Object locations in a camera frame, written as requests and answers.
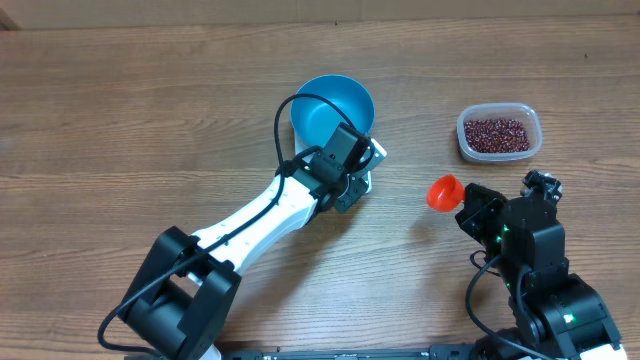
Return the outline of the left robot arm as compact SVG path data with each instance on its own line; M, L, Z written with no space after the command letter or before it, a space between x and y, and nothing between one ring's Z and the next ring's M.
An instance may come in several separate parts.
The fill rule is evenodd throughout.
M243 274L282 237L319 213L346 212L370 189L387 156L374 139L340 124L324 146L283 161L269 187L225 220L155 240L115 314L156 359L219 359L220 336Z

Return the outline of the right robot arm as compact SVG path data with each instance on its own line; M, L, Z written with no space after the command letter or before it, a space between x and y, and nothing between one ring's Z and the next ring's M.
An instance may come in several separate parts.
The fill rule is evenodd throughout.
M509 291L516 325L488 330L477 359L620 359L621 334L597 291L570 272L566 233L557 218L557 180L528 180L520 196L471 183L459 227L485 252L482 273L495 269Z

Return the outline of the red measuring scoop blue handle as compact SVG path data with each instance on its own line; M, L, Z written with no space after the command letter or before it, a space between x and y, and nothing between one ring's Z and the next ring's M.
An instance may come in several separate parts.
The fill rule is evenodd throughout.
M439 178L429 189L427 205L438 212L450 212L465 199L463 184L453 175Z

